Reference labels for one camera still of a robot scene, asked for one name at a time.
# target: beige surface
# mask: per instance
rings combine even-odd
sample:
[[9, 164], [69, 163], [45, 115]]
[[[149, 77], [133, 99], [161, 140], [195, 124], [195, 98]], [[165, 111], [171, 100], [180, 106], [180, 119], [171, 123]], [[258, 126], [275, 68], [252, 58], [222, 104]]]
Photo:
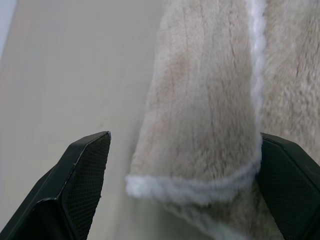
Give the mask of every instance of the beige surface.
[[161, 14], [161, 1], [149, 0], [18, 3], [0, 64], [0, 229], [71, 142], [109, 130], [89, 239], [199, 239], [183, 221], [125, 196]]

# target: white wall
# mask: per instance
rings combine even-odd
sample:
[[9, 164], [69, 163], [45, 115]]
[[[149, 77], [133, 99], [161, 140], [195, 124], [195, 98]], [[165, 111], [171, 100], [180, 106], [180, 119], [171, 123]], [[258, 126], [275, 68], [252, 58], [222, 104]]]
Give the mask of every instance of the white wall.
[[0, 61], [8, 37], [17, 0], [0, 0]]

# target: white fur trim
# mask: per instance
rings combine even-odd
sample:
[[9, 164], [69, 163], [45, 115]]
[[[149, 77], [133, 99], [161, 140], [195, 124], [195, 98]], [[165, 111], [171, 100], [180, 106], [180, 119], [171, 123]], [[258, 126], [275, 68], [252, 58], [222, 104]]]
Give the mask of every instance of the white fur trim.
[[267, 45], [265, 30], [267, 22], [264, 18], [264, 12], [267, 7], [265, 0], [246, 0], [248, 12], [248, 26], [250, 37], [250, 54], [251, 54], [251, 101], [255, 111], [256, 138], [257, 148], [262, 145], [260, 134], [262, 124], [262, 104], [263, 104], [263, 69], [265, 66], [264, 50]]
[[126, 192], [135, 198], [152, 198], [178, 205], [208, 205], [217, 201], [231, 201], [240, 190], [249, 188], [260, 169], [260, 162], [250, 162], [235, 174], [210, 182], [164, 176], [126, 177]]

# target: black rubber surface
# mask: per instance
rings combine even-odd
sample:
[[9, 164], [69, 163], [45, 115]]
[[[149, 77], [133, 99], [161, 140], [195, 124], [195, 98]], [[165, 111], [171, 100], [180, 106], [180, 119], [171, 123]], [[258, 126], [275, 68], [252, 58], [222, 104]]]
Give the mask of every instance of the black rubber surface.
[[297, 144], [263, 134], [263, 198], [286, 240], [320, 240], [320, 166]]
[[0, 240], [85, 240], [101, 197], [110, 141], [104, 131], [72, 143], [34, 185]]

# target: beige fur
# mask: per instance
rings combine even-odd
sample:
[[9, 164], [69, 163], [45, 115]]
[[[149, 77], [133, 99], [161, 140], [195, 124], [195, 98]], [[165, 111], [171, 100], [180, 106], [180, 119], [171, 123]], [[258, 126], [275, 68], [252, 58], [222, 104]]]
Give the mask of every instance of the beige fur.
[[246, 8], [222, 2], [166, 12], [131, 175], [208, 182], [259, 160]]
[[[228, 178], [257, 161], [245, 1], [167, 2], [130, 174]], [[267, 4], [261, 131], [298, 143], [320, 164], [320, 2]], [[257, 183], [232, 202], [188, 208], [253, 239], [282, 239]]]

